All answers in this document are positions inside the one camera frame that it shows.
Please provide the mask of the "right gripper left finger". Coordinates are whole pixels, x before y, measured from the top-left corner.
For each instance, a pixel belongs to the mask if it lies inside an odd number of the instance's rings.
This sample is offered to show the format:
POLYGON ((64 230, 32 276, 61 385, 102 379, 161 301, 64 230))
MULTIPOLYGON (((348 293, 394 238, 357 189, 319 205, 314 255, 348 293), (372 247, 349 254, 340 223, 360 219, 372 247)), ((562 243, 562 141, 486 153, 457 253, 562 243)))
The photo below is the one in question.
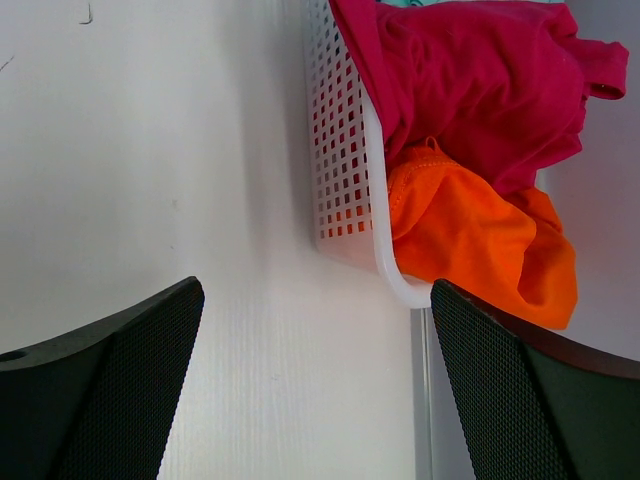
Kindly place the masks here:
POLYGON ((2 354, 2 478, 156 478, 203 307, 202 285, 188 277, 2 354))

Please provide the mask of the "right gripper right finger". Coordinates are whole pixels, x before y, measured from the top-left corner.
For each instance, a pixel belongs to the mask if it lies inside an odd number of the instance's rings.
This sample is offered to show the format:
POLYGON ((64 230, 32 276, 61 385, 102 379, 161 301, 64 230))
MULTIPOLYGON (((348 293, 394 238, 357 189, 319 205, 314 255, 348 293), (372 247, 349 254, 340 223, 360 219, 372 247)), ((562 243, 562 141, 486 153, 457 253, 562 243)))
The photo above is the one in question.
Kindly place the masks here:
POLYGON ((438 343, 478 479, 636 479, 639 364, 438 280, 438 343))

